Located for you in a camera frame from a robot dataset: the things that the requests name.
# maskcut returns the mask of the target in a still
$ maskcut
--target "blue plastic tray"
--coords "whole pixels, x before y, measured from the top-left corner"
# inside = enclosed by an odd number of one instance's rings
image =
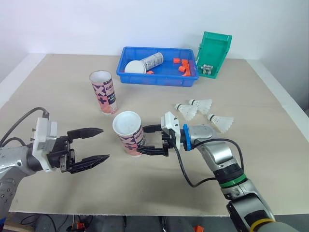
[[[161,52],[164,62],[151,70],[154,74],[126,73],[125,67],[132,60],[141,60],[154,53]],[[187,59],[190,65],[191,76],[182,76],[178,71],[181,64],[174,64],[173,58]],[[122,83],[160,85],[160,86],[183,86],[191,87],[198,79],[197,65],[191,49],[178,48],[156,48],[156,47],[124,47],[118,68],[117,75]]]

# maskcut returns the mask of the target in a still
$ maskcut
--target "green box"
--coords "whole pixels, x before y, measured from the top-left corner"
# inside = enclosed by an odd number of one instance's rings
[[[231,41],[231,35],[204,32],[203,40],[199,45],[197,55],[197,70],[199,76],[213,79],[217,77],[221,65],[230,49]],[[201,67],[204,64],[213,66],[211,74],[203,73]]]

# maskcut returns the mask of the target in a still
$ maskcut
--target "badminton shuttlecock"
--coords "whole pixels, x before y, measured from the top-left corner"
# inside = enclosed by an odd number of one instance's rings
[[[206,115],[211,108],[212,100],[211,99],[205,99],[201,101],[197,101],[194,99],[191,99],[189,101],[190,105],[196,105],[198,108],[198,111],[201,112],[201,114]]]
[[[207,119],[212,122],[219,129],[221,133],[227,132],[234,122],[233,117],[220,117],[213,114],[209,114]]]
[[[197,106],[195,105],[181,105],[175,106],[176,110],[180,111],[184,119],[190,121],[197,114]]]

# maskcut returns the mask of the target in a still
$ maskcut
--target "pink printed cup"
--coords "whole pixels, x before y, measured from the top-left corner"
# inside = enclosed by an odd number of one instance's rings
[[[103,114],[111,115],[117,111],[116,96],[112,84],[112,75],[108,71],[95,71],[89,80],[97,96]]]
[[[133,157],[140,157],[142,153],[136,149],[145,144],[145,136],[141,119],[132,111],[124,111],[118,114],[113,122],[112,128],[121,140],[125,151]]]

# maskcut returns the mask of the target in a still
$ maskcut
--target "blue ring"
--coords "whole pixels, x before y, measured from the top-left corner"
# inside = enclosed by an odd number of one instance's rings
[[[187,151],[191,151],[191,140],[190,140],[190,133],[189,133],[189,127],[187,124],[183,125],[183,130],[185,134],[185,139],[187,141]]]

